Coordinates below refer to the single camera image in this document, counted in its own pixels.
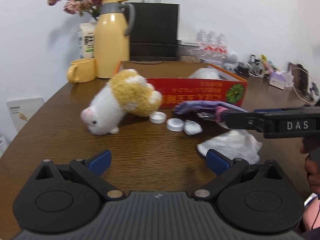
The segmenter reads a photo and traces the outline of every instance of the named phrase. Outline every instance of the yellow and white plush toy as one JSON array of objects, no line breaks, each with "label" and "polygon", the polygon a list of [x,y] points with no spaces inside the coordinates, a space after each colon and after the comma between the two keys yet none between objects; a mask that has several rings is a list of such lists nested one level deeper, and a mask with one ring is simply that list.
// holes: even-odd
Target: yellow and white plush toy
[{"label": "yellow and white plush toy", "polygon": [[161,98],[137,71],[125,69],[114,75],[93,98],[90,106],[81,112],[81,119],[93,134],[116,134],[126,113],[149,116],[160,107]]}]

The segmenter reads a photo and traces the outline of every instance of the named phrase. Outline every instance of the clear container with nuts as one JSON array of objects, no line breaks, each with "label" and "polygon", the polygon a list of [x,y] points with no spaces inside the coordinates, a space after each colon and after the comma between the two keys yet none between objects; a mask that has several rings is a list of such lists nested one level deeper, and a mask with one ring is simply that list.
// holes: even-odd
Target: clear container with nuts
[{"label": "clear container with nuts", "polygon": [[197,41],[178,40],[178,59],[184,62],[200,62],[200,43]]}]

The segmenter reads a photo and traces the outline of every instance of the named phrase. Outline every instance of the pineapple leaf print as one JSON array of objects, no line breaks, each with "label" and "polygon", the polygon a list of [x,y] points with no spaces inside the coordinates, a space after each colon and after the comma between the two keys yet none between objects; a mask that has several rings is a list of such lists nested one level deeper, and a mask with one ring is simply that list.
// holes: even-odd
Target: pineapple leaf print
[{"label": "pineapple leaf print", "polygon": [[235,104],[242,98],[244,92],[244,86],[240,83],[234,84],[230,87],[226,93],[227,103]]}]

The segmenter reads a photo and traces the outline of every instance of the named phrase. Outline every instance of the yellow fur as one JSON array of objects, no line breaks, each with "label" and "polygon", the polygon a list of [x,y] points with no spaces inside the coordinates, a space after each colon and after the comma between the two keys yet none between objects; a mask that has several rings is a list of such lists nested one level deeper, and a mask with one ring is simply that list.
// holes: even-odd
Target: yellow fur
[{"label": "yellow fur", "polygon": [[110,79],[109,85],[122,109],[139,116],[148,116],[160,107],[161,99],[150,103],[149,99],[154,91],[152,88],[138,82],[126,82],[128,78],[135,76],[139,74],[122,70]]}]

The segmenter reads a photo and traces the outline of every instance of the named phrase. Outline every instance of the jug handle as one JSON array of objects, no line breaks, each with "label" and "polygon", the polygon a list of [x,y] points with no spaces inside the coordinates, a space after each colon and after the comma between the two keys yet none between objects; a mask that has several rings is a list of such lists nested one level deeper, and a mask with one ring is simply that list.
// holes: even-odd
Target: jug handle
[{"label": "jug handle", "polygon": [[124,4],[120,4],[119,6],[120,6],[120,8],[128,8],[129,9],[128,27],[124,31],[124,36],[129,36],[132,31],[134,21],[136,18],[136,10],[134,8],[134,5],[131,3],[124,3]]}]

